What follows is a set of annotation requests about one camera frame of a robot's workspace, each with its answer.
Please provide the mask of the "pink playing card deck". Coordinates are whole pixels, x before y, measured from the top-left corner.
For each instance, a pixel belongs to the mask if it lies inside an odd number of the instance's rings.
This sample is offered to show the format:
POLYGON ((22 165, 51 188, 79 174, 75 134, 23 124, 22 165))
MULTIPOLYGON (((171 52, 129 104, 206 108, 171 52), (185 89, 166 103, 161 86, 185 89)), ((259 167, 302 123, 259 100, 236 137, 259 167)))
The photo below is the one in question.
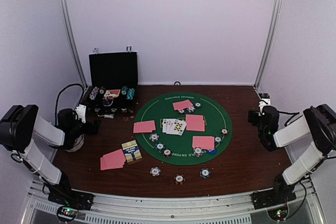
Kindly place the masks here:
POLYGON ((122 149, 105 154, 100 158, 100 170, 123 168, 126 162, 122 149))

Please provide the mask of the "pink cards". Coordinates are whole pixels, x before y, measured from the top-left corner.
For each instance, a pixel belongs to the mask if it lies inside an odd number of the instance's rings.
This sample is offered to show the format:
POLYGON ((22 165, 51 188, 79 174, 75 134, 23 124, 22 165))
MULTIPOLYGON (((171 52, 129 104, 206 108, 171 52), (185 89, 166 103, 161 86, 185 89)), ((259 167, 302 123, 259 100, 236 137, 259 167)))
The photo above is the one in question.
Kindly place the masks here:
POLYGON ((213 136, 193 136, 192 148, 201 148, 203 150, 213 150, 215 140, 213 136))
POLYGON ((135 122, 133 125, 133 133, 152 133, 156 130, 154 120, 135 122))
POLYGON ((174 102, 173 103, 173 108, 174 110, 184 110, 189 107, 193 106, 193 103, 190 100, 184 100, 184 101, 179 101, 179 102, 174 102))
POLYGON ((203 115, 187 114, 186 115, 186 130, 205 132, 205 121, 203 115))

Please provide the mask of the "10 chips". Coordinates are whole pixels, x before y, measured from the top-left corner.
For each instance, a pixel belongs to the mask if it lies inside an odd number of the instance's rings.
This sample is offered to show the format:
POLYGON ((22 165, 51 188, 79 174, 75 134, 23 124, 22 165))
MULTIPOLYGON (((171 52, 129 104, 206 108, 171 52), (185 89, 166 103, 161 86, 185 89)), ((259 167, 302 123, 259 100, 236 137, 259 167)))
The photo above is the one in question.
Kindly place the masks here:
POLYGON ((157 133, 152 133, 149 135, 149 140, 152 142, 157 142, 160 136, 157 133))
POLYGON ((188 113, 193 113, 193 112, 195 112, 195 107, 194 106, 188 107, 187 111, 188 111, 188 113))
POLYGON ((200 157, 203 155, 203 150, 200 147, 196 147, 193 149, 193 155, 195 157, 200 157))

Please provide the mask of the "blue white 10 chip stack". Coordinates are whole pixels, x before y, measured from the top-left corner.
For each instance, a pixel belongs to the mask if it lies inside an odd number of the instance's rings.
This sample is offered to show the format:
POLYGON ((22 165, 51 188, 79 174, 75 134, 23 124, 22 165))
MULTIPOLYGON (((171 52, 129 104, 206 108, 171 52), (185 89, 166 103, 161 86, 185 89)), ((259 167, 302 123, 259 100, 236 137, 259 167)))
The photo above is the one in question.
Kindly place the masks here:
POLYGON ((154 167, 152 167, 152 168, 150 169, 150 174, 151 174, 153 177, 160 176, 160 174, 161 174, 161 170, 160 170, 159 167, 154 166, 154 167))

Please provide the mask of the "blue green 50 chip stack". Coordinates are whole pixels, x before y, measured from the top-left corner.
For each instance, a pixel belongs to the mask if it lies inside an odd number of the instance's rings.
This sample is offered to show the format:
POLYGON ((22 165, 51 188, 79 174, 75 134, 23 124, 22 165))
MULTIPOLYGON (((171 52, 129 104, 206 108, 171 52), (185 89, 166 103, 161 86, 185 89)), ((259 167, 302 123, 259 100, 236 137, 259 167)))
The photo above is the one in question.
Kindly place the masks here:
POLYGON ((209 178, 211 175, 211 171, 208 168, 202 168, 200 171, 200 177, 203 179, 209 178))

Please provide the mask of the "red black 100 chip stack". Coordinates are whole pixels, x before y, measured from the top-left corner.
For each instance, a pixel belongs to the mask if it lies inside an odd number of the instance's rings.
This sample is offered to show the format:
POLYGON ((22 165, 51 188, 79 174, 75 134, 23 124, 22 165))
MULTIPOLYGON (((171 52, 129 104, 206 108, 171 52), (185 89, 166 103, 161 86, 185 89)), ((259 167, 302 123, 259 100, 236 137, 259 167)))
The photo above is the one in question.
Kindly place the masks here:
POLYGON ((182 185, 185 183, 185 178, 182 174, 177 174, 175 177, 174 177, 174 181, 177 185, 182 185))

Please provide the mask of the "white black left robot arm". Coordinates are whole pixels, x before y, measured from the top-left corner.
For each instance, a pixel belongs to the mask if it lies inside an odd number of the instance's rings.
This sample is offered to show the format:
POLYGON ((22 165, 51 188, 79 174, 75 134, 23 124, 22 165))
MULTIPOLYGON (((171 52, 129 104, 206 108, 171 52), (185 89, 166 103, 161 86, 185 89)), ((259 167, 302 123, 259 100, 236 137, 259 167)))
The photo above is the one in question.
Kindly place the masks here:
POLYGON ((1 118, 1 145, 11 152, 11 158, 42 178, 51 193, 64 205, 71 205, 79 193, 72 190, 68 176, 37 147, 38 137, 50 147, 75 152, 84 144, 85 135, 96 135, 101 122, 86 119, 86 107, 55 110, 51 124, 38 113, 35 104, 13 105, 1 118))

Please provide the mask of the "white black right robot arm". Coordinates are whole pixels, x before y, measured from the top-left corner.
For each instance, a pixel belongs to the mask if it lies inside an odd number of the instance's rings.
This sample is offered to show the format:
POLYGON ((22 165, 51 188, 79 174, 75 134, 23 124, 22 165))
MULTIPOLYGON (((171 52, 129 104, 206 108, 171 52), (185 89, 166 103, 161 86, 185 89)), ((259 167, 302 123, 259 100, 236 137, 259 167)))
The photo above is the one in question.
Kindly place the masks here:
POLYGON ((310 142, 295 162, 275 178, 274 187, 269 192, 269 199, 274 204, 287 198, 293 187, 310 175, 335 150, 335 111, 330 106, 311 106, 293 122, 286 121, 280 129, 281 114, 297 115, 295 112, 281 112, 264 102, 260 103, 257 111, 248 112, 248 122, 257 128, 261 145, 270 152, 300 140, 310 142))

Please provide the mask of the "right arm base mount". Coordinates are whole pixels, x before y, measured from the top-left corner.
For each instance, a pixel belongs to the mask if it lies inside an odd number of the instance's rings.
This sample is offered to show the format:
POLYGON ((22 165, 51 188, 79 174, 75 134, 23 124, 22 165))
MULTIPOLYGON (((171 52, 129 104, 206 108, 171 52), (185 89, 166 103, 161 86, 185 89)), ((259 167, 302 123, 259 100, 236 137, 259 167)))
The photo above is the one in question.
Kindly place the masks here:
POLYGON ((273 189, 253 192, 251 194, 251 200, 256 210, 268 208, 295 200, 296 194, 293 190, 293 185, 275 184, 273 189))

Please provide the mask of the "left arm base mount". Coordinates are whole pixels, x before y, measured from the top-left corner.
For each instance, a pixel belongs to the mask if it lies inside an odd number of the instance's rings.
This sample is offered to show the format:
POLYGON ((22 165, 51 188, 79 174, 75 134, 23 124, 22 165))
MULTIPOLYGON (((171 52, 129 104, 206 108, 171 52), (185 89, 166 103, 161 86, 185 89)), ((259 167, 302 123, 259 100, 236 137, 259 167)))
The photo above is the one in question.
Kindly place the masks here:
POLYGON ((73 190, 70 193, 63 193, 53 187, 49 187, 48 189, 48 200, 51 202, 77 210, 91 209, 94 199, 93 194, 73 190))

